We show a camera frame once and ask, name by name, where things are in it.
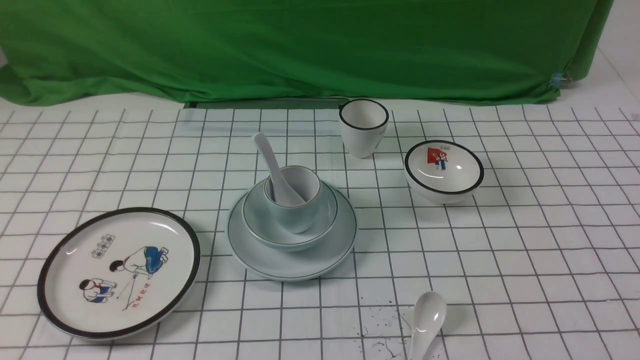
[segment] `plate with black rim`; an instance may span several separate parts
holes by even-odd
[[[246,194],[231,205],[227,236],[231,254],[247,270],[276,281],[303,281],[319,277],[343,262],[351,253],[358,232],[358,219],[349,199],[329,186],[338,200],[333,227],[317,244],[301,251],[287,252],[261,243],[243,221]]]
[[[122,338],[169,314],[199,265],[198,238],[183,219],[119,209],[83,223],[53,249],[38,279],[38,304],[70,335]]]

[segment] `black rim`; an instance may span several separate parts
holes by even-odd
[[[428,143],[448,143],[449,145],[453,145],[453,146],[459,147],[460,149],[463,149],[464,151],[468,152],[471,156],[473,156],[473,158],[478,163],[478,167],[480,168],[480,176],[478,177],[478,180],[476,181],[476,183],[473,184],[470,188],[467,188],[467,189],[464,189],[464,190],[460,190],[460,191],[457,191],[457,192],[445,192],[445,191],[442,191],[442,190],[434,189],[434,188],[432,188],[430,186],[426,186],[425,184],[420,182],[414,176],[413,172],[409,168],[409,157],[411,156],[411,153],[415,149],[417,149],[421,145],[426,145]],[[463,194],[463,193],[468,193],[471,190],[473,190],[473,189],[477,188],[478,186],[480,186],[480,184],[482,183],[482,180],[484,179],[484,166],[482,165],[482,162],[480,161],[480,159],[473,152],[471,152],[471,150],[467,149],[466,147],[464,147],[462,145],[459,145],[459,144],[456,144],[454,142],[447,141],[447,140],[427,140],[427,141],[415,144],[411,149],[409,149],[409,151],[404,156],[404,168],[406,169],[406,173],[409,174],[409,176],[411,176],[413,181],[415,181],[418,185],[422,186],[423,188],[425,188],[427,190],[431,190],[432,192],[441,193],[441,194],[445,194],[445,195],[460,195],[460,194]]]
[[[347,120],[344,120],[344,117],[342,117],[342,111],[344,110],[344,108],[349,105],[352,102],[355,101],[369,101],[369,102],[373,102],[374,104],[377,104],[379,107],[382,108],[382,110],[385,110],[385,121],[382,122],[382,124],[376,126],[376,127],[358,127],[358,126],[354,126],[351,125],[347,122]],[[387,111],[387,108],[384,107],[382,104],[380,104],[378,101],[373,101],[373,100],[369,100],[369,99],[355,99],[355,100],[349,100],[345,105],[342,105],[342,107],[340,108],[340,121],[342,121],[343,123],[345,123],[347,126],[352,127],[354,129],[358,129],[358,130],[373,130],[373,129],[377,129],[379,127],[383,127],[384,125],[387,124],[387,122],[389,122],[389,111]]]
[[[160,310],[160,312],[158,312],[154,316],[151,316],[149,319],[146,319],[145,321],[137,325],[133,325],[131,327],[127,327],[127,328],[116,330],[116,331],[92,332],[92,331],[79,330],[65,324],[60,319],[58,319],[56,315],[54,315],[53,311],[51,311],[51,308],[49,307],[49,303],[47,302],[47,297],[45,296],[45,289],[44,289],[45,280],[47,278],[47,274],[49,272],[49,268],[51,267],[51,264],[53,263],[53,260],[60,252],[60,249],[62,249],[62,247],[66,243],[68,243],[71,239],[73,239],[76,235],[78,235],[82,230],[106,218],[113,217],[115,215],[127,214],[127,213],[154,213],[158,215],[163,215],[176,221],[180,226],[182,226],[187,231],[187,233],[189,234],[189,237],[191,238],[191,243],[193,244],[193,266],[191,267],[191,273],[189,274],[189,279],[187,279],[187,282],[180,290],[180,293],[178,293],[178,295],[167,306],[165,306],[164,309]],[[142,330],[148,327],[149,325],[152,325],[153,323],[157,322],[158,320],[162,319],[162,317],[164,317],[165,315],[167,315],[178,304],[178,302],[182,300],[182,297],[184,296],[184,294],[189,290],[189,288],[193,284],[193,281],[195,280],[196,275],[198,273],[199,265],[200,265],[200,242],[198,241],[198,236],[196,235],[194,230],[191,228],[191,226],[187,224],[187,222],[184,221],[181,217],[178,217],[177,215],[174,215],[173,213],[170,213],[168,211],[160,210],[156,208],[126,208],[126,209],[110,211],[108,213],[97,216],[83,223],[79,227],[75,228],[71,233],[66,235],[64,239],[62,239],[59,242],[59,244],[56,245],[56,247],[53,249],[49,257],[47,257],[47,260],[45,261],[44,266],[40,271],[40,277],[38,278],[38,289],[37,289],[38,305],[40,305],[42,314],[54,326],[73,336],[79,336],[81,338],[89,338],[89,339],[118,338],[121,336],[131,334],[133,332]]]
[[[333,191],[333,194],[335,195],[336,192],[338,192],[340,194],[340,196],[344,197],[345,199],[347,199],[347,202],[349,202],[349,199],[344,196],[342,193],[340,193],[340,190],[334,190],[333,188],[331,188],[331,186],[329,186],[329,189],[331,189],[331,191]],[[236,208],[238,207],[238,205],[240,204],[240,202],[242,201],[242,199],[245,199],[246,196],[249,194],[249,192],[244,193],[244,195],[240,196],[240,199],[238,199],[237,203],[234,205],[234,207],[229,211],[229,217],[227,218],[227,236],[229,234],[229,223],[231,222],[231,215],[234,213],[234,211],[236,210]],[[231,240],[229,240],[229,246],[231,247],[231,251],[236,255],[236,259],[238,259],[238,261],[240,262],[240,264],[242,264],[245,268],[255,272],[256,274],[262,274],[265,277],[269,278],[269,279],[287,279],[287,280],[295,280],[295,279],[313,279],[317,276],[320,276],[320,274],[322,274],[322,272],[326,271],[327,269],[335,266],[336,264],[339,264],[347,255],[349,255],[349,253],[351,252],[351,249],[353,249],[353,244],[356,241],[356,235],[358,234],[358,216],[355,213],[355,209],[353,209],[353,206],[349,206],[353,212],[353,216],[356,219],[356,231],[353,233],[353,239],[351,239],[351,244],[349,245],[349,249],[340,257],[340,259],[336,260],[336,262],[334,262],[333,264],[327,266],[326,268],[322,269],[322,270],[318,270],[316,272],[314,272],[313,274],[308,274],[305,276],[296,276],[296,277],[286,277],[286,276],[274,276],[274,275],[269,275],[266,274],[264,272],[261,272],[260,270],[257,270],[251,266],[249,266],[249,264],[247,264],[244,260],[242,260],[240,258],[240,256],[238,256],[237,251],[234,249],[234,244],[231,242]]]

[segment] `spoon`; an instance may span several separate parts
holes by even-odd
[[[282,175],[278,160],[273,154],[273,149],[269,140],[262,133],[257,133],[253,136],[253,142],[258,147],[258,150],[262,154],[264,162],[267,163],[269,173],[271,174],[271,185],[273,187],[273,201],[282,206],[298,206],[305,203],[300,195],[291,188],[291,185],[287,182]]]
[[[429,345],[440,332],[445,316],[447,303],[440,294],[430,291],[420,295],[413,307],[409,360],[422,360]]]

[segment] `plate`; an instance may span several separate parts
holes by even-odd
[[[93,218],[55,247],[38,279],[38,303],[60,330],[94,340],[160,321],[187,293],[200,245],[183,219],[154,208]]]
[[[330,186],[338,201],[336,221],[317,245],[296,252],[262,244],[243,221],[243,194],[229,211],[227,236],[231,253],[247,270],[276,281],[303,281],[330,271],[347,258],[355,244],[358,220],[349,199]]]
[[[276,249],[284,251],[299,251],[313,246],[324,233],[329,231],[335,221],[338,202],[333,190],[325,183],[321,183],[320,199],[324,202],[317,215],[316,222],[309,229],[300,234],[293,234],[278,224],[271,216],[264,198],[264,182],[255,185],[244,200],[243,220],[249,231],[258,240]]]

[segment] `pale blue saucer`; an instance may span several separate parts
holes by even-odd
[[[327,184],[321,183],[318,198],[321,206],[315,222],[303,233],[293,234],[280,226],[271,215],[264,198],[265,181],[259,182],[249,190],[242,207],[244,223],[263,244],[283,251],[300,251],[316,244],[332,228],[338,201]]]
[[[229,211],[227,236],[232,255],[247,270],[276,281],[302,281],[319,277],[345,260],[358,232],[358,220],[349,199],[328,186],[337,199],[337,216],[331,230],[316,246],[296,252],[273,249],[262,244],[243,220],[244,193]]]

